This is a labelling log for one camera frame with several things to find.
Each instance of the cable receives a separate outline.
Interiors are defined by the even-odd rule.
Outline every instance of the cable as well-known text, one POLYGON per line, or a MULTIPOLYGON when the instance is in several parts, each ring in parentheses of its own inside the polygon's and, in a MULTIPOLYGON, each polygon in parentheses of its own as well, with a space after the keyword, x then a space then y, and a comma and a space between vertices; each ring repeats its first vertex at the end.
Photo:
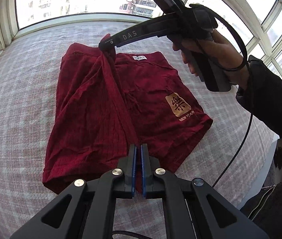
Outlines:
POLYGON ((124 231, 124 230, 112 231, 112 235, 127 235, 127 236, 131 236, 131 237, 138 238, 138 239, 152 239, 151 237, 147 237, 145 235, 141 235, 141 234, 130 232, 130 231, 124 231))
MULTIPOLYGON (((243 55, 243 61, 241 63, 241 65, 239 65, 236 68, 224 68, 222 65, 220 65, 220 63, 216 60, 214 60, 212 57, 210 57, 202 48, 201 44, 199 43, 199 41, 194 38, 194 41, 196 43, 196 45, 199 47, 199 49, 202 51, 202 53, 209 59, 211 60, 216 66, 218 66, 219 68, 221 68, 224 71, 228 71, 228 72, 234 72, 234 71, 239 71, 240 69, 242 69, 244 66, 247 67, 247 70, 249 72, 250 78, 249 78, 249 85, 251 86, 251 116, 249 119, 249 123, 247 126, 247 130, 245 133, 245 136, 239 146, 239 148, 237 149, 236 153, 234 154, 234 156, 232 157, 232 159, 230 160, 230 162, 228 163, 228 165, 225 167, 225 169, 222 171, 222 173, 220 174, 220 176, 216 179, 216 181, 214 182, 214 184, 212 185, 212 187, 214 188, 215 185, 218 183, 218 181, 222 178, 222 176, 224 175, 224 173, 227 171, 227 169, 231 166, 231 164, 233 163, 233 161, 235 160, 236 156, 239 154, 239 151, 241 150, 241 148, 243 147, 245 140, 247 138, 247 135, 249 133, 249 130, 251 128, 252 125, 252 120, 253 120, 253 80, 252 80, 252 72, 250 69, 250 66, 248 64, 247 61, 247 51, 246 51, 246 47, 245 44, 242 40, 242 38, 239 36, 239 34, 236 32, 236 30, 226 21, 224 20, 220 15, 218 15, 216 12, 212 11, 211 9, 203 6, 203 5, 198 5, 199 7, 202 7, 203 9, 207 10, 208 12, 210 12, 216 19, 218 19, 222 24, 224 24, 224 26, 229 30, 229 32, 231 33, 231 35, 234 37, 235 41, 237 42, 237 44, 239 45, 239 48, 241 49, 242 55, 243 55)), ((184 17, 179 14, 182 18, 183 21, 185 23, 187 23, 186 19, 184 19, 184 17)))

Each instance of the screw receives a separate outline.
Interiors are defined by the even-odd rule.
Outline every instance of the screw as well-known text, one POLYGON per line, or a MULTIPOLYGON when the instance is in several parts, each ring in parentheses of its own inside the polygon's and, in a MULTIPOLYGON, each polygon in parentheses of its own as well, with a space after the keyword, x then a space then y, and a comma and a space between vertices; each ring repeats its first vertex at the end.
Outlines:
POLYGON ((196 185, 196 186, 202 186, 203 183, 204 183, 204 180, 202 180, 201 178, 195 178, 193 183, 196 185))
POLYGON ((163 168, 157 168, 155 170, 155 173, 158 175, 162 175, 162 174, 165 174, 165 170, 163 168))
POLYGON ((83 179, 77 179, 74 181, 74 185, 77 187, 81 187, 84 184, 84 180, 83 179))
POLYGON ((112 171, 112 174, 113 174, 113 175, 120 175, 121 173, 122 173, 122 170, 119 169, 119 168, 114 169, 114 170, 112 171))

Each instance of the zipper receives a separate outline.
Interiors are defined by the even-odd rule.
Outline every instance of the zipper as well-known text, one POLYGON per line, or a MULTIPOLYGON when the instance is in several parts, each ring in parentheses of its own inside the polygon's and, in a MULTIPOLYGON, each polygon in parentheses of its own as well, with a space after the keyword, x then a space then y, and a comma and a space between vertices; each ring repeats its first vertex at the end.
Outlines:
POLYGON ((263 197, 261 198, 260 202, 258 203, 258 205, 251 211, 251 213, 249 214, 248 218, 251 219, 251 215, 252 213, 254 213, 257 210, 257 213, 255 214, 255 216, 251 219, 252 221, 256 218, 256 216, 258 215, 258 213, 262 210, 262 208, 264 207, 266 201, 268 200, 269 196, 273 193, 274 189, 275 189, 276 185, 271 186, 270 189, 268 189, 267 192, 264 193, 263 197))

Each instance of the clothing label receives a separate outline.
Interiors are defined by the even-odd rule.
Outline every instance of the clothing label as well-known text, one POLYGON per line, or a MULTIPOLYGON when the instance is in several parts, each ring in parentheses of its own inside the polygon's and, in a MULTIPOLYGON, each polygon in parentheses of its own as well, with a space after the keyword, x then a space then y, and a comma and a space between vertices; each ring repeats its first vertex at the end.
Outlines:
POLYGON ((147 59, 145 56, 133 56, 134 60, 142 60, 142 59, 147 59))
POLYGON ((176 92, 166 96, 165 99, 169 103, 172 112, 177 117, 180 117, 191 110, 191 106, 188 105, 176 92))

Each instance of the dark red fabric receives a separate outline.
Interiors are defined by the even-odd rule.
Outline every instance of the dark red fabric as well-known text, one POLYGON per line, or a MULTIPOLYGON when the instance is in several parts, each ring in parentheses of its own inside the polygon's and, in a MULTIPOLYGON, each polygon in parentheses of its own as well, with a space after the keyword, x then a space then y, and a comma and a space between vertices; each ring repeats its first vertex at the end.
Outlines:
POLYGON ((99 178, 127 155, 130 143, 147 143, 149 154, 175 172, 210 128, 212 119, 164 56, 142 55, 147 59, 78 43, 69 47, 61 61, 47 146, 47 188, 60 193, 76 178, 99 178), (165 99, 172 93, 195 114, 182 121, 176 117, 165 99))

